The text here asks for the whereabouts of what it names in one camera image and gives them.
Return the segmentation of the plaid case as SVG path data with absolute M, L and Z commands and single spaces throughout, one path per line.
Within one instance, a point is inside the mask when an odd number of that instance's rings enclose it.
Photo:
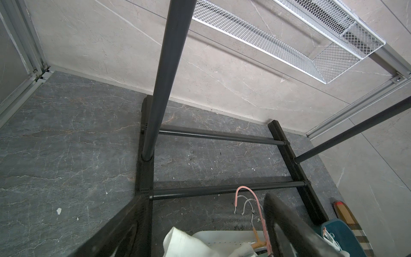
M 349 209 L 348 205 L 342 201 L 335 201 L 333 203 L 333 208 L 337 217 L 344 221 L 353 231 L 366 256 L 375 257 L 374 249 L 372 248 L 370 241 L 368 240 L 364 230 L 361 228 L 354 214 Z

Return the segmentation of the black clothes rack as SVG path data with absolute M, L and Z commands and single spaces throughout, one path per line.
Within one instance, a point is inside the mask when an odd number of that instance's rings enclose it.
M 171 1 L 154 93 L 145 98 L 142 107 L 142 142 L 139 150 L 139 163 L 146 171 L 153 171 L 154 145 L 157 137 L 161 134 L 275 145 L 282 155 L 292 180 L 290 182 L 252 184 L 252 188 L 255 190 L 274 190 L 295 187 L 312 223 L 316 226 L 325 223 L 329 218 L 302 169 L 301 163 L 408 110 L 411 107 L 410 99 L 400 101 L 300 156 L 295 156 L 282 127 L 275 120 L 268 125 L 272 134 L 271 138 L 162 125 L 161 122 L 170 97 L 191 21 L 203 23 L 229 36 L 233 36 L 235 39 L 249 44 L 297 70 L 308 73 L 314 71 L 311 60 L 306 56 L 209 1 Z

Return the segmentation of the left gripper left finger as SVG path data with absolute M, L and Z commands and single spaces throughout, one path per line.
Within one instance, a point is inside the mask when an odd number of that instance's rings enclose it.
M 151 256 L 151 200 L 135 196 L 71 257 Z

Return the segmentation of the clothespins in tray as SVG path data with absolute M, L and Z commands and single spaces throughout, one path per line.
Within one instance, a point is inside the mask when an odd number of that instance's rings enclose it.
M 340 247 L 339 243 L 335 240 L 333 234 L 329 233 L 326 227 L 322 228 L 322 238 L 326 241 L 327 244 L 332 246 L 337 252 L 341 252 L 342 248 Z

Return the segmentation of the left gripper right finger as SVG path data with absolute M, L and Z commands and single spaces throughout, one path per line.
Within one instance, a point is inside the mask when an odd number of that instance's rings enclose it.
M 264 197 L 264 216 L 274 257 L 341 257 L 277 196 Z

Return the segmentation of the white garment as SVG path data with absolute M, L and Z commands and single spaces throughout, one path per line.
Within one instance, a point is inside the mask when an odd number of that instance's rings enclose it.
M 229 255 L 222 254 L 175 227 L 164 238 L 163 249 L 164 257 L 257 257 L 249 244 L 242 244 Z

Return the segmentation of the teal clothespin tray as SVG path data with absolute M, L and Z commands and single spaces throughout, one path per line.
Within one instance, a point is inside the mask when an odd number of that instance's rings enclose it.
M 349 226 L 340 219 L 333 219 L 323 223 L 316 229 L 317 233 L 322 236 L 323 229 L 334 235 L 334 240 L 340 245 L 342 250 L 348 252 L 351 257 L 366 257 L 366 253 L 353 231 Z

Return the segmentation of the white laundry basket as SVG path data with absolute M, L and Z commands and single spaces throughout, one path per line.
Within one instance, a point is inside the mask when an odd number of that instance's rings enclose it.
M 212 250 L 228 257 L 234 250 L 243 244 L 257 243 L 254 231 L 200 231 L 193 235 Z

